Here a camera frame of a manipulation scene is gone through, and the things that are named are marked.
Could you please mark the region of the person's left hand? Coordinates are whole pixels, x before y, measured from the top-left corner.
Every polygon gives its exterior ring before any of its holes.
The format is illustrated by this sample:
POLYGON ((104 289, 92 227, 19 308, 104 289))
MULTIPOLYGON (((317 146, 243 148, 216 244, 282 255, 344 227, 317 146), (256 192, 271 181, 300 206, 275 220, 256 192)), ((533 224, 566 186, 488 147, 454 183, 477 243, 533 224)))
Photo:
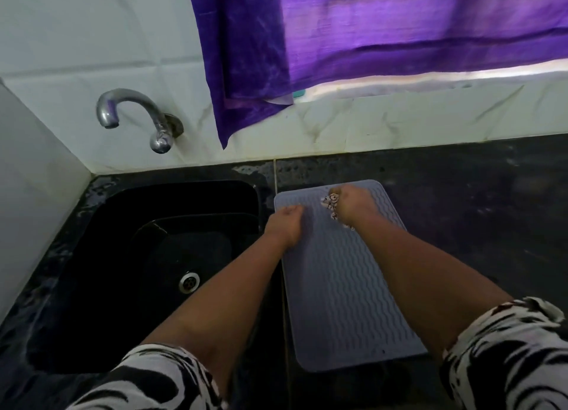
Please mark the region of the person's left hand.
POLYGON ((282 250, 286 251, 294 247, 301 238, 303 215, 302 217, 287 217, 282 213, 283 207, 270 216, 265 227, 265 234, 276 238, 282 250))

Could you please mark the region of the person's right hand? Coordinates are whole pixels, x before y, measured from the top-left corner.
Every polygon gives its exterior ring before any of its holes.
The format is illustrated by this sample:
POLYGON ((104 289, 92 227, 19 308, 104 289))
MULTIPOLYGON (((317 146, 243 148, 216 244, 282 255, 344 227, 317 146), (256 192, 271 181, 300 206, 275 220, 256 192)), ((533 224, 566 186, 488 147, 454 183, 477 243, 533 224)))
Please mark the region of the person's right hand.
POLYGON ((352 200, 352 226, 359 231, 377 223, 384 224, 386 219, 379 213, 377 206, 367 189, 356 187, 356 198, 352 200))

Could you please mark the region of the white black patterned cloth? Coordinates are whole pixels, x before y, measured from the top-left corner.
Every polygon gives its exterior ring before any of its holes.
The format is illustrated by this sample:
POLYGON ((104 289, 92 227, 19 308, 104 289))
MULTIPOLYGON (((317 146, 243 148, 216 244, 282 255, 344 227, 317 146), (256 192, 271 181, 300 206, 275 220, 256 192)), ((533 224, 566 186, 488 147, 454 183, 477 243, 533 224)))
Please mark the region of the white black patterned cloth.
POLYGON ((329 210, 330 218, 344 228, 354 231, 353 206, 348 191, 333 191, 322 199, 322 206, 329 210))

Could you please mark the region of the person's left forearm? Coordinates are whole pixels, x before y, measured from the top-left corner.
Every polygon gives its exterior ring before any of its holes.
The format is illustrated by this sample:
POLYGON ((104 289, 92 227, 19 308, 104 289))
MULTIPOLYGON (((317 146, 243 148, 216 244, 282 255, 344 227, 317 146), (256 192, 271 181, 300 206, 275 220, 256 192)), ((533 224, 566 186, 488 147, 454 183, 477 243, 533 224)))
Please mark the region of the person's left forearm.
POLYGON ((266 231, 155 328, 143 344, 185 349, 211 373, 225 398, 266 288, 291 243, 283 231, 266 231))

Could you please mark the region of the person's right forearm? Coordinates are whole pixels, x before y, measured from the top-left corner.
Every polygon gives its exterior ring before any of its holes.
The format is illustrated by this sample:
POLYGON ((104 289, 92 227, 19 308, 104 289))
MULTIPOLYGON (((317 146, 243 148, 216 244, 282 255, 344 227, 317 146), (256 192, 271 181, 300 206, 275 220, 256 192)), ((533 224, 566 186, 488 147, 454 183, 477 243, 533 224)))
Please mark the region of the person's right forearm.
POLYGON ((377 212, 341 219, 363 239, 404 318, 438 362, 473 321, 514 300, 478 271, 377 212))

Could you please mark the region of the grey ribbed silicone mat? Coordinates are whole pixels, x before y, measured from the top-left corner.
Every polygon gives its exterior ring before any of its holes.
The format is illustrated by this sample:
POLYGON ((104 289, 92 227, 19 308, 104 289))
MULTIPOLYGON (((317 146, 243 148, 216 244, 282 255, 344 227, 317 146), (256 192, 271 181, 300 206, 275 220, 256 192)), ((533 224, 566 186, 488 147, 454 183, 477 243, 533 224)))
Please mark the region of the grey ribbed silicone mat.
POLYGON ((282 191, 304 206, 301 239, 282 258, 295 357, 324 372, 427 353, 362 238, 323 204, 332 185, 282 191))

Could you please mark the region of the metal sink drain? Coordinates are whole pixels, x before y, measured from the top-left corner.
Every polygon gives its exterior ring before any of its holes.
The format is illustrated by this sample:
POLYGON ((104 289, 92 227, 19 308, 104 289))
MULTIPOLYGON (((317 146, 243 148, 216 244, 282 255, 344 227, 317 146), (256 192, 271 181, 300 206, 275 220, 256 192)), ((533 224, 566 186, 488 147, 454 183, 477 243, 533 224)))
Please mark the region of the metal sink drain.
POLYGON ((201 283, 199 274, 195 272, 186 272, 178 283, 179 291, 185 295, 195 292, 201 283))

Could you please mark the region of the purple curtain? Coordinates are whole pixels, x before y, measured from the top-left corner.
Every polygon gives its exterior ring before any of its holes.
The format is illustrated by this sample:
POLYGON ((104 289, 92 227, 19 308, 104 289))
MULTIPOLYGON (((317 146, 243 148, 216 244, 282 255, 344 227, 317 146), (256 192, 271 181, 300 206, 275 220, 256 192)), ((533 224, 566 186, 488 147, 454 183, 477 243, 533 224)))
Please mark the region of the purple curtain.
POLYGON ((568 59, 568 0, 191 0, 222 148, 327 82, 568 59))

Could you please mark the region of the black sink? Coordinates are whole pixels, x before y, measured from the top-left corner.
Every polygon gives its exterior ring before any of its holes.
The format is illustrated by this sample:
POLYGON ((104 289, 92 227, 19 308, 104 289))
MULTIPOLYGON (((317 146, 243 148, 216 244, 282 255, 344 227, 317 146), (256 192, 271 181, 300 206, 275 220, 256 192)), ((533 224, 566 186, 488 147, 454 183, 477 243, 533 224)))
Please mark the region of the black sink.
POLYGON ((28 343, 51 374, 109 371, 259 235, 259 194, 238 180, 121 191, 96 209, 28 343))

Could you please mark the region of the black white patterned sleeve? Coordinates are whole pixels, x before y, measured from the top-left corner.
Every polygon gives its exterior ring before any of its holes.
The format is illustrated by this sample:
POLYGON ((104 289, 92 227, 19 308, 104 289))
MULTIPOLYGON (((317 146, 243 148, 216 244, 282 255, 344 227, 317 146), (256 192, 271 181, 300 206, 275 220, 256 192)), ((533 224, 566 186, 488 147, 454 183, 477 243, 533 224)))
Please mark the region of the black white patterned sleeve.
POLYGON ((568 320, 540 298, 497 306, 444 351, 440 378, 461 410, 568 410, 568 320))
POLYGON ((180 347, 143 344, 66 410, 228 410, 212 375, 180 347))

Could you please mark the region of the metal wall faucet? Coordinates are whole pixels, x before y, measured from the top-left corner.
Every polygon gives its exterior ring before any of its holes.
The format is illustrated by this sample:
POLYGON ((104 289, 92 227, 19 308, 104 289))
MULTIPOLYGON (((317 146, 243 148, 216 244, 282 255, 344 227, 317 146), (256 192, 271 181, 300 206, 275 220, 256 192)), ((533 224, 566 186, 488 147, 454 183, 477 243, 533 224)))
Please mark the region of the metal wall faucet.
POLYGON ((145 94, 136 90, 117 88, 104 92, 96 103, 96 118, 101 126, 114 129, 119 126, 117 107, 124 102, 142 106, 149 114, 155 127, 155 134, 150 139, 150 147, 157 154, 165 154, 174 146, 174 140, 184 133, 181 120, 162 112, 145 94))

